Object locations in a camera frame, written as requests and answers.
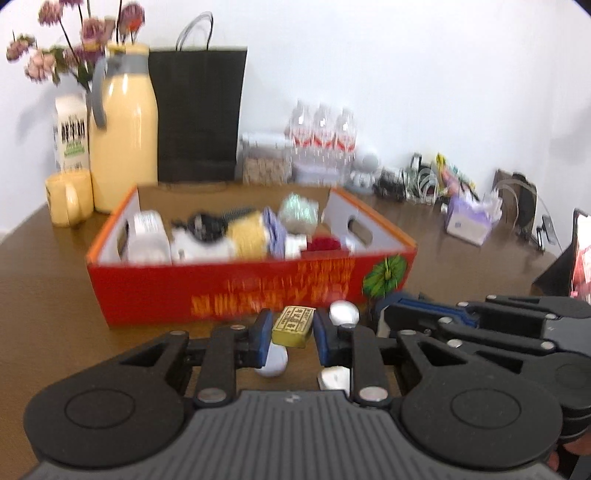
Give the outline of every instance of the plastic container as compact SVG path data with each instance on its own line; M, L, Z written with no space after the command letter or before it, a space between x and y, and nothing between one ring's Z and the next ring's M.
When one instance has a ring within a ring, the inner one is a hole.
M312 145L312 117L310 108L302 100L298 100L291 113L289 131L296 147Z
M292 139L281 134L243 134L241 142L244 183L281 185L291 180Z
M330 108L321 103L313 119L313 145L317 148L335 146L335 124L330 116Z
M335 124L335 148L344 152L355 150L357 140L357 125L353 119L353 112L343 108L343 113L337 117Z
M300 185L344 185L351 172L351 155L329 148L295 150L293 180Z

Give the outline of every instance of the white lid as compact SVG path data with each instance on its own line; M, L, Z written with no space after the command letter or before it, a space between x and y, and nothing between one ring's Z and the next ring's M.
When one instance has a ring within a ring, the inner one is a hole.
M259 132L253 134L242 134L241 140L249 147L259 148L291 148L295 145L292 138L287 138L284 134Z
M355 325L359 322L359 310L349 301L338 300L330 304L329 317L333 325Z

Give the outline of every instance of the brown table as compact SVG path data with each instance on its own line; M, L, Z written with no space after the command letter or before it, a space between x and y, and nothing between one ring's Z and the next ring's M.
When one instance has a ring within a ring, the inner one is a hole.
M419 245L407 290L437 301L482 300L489 293L528 294L553 261L500 226L477 248L443 232L441 214L426 206L366 200ZM207 336L212 322L109 330L88 279L84 255L106 216L77 229L54 229L41 208L0 245L0 478L35 465L22 414L40 389L179 327ZM292 349L280 378L239 371L238 388L316 389L316 349Z

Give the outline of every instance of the white wall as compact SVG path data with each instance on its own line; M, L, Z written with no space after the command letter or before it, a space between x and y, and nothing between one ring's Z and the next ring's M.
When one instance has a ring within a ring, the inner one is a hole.
M553 120L538 192L566 248L572 235L573 210L591 213L591 18L574 2L562 2L557 25L560 55L555 70Z
M543 178L544 139L554 131L557 18L567 2L142 0L140 38L172 46L189 19L210 9L213 46L248 46L241 131L281 130L298 97L347 105L387 165L441 151L483 190L498 167ZM8 42L14 28L46 43L58 39L58 27L36 24L39 4L13 0L0 12L1 38ZM105 14L117 2L92 5ZM76 14L67 15L76 36ZM203 33L191 39L201 43ZM32 85L22 66L0 61L0 230L44 201L43 180L54 168L56 89Z

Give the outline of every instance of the tissue box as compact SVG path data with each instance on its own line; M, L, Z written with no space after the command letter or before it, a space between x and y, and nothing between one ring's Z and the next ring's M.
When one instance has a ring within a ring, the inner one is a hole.
M452 197L447 210L446 232L466 242L482 246L494 226L485 212L475 212L458 196Z

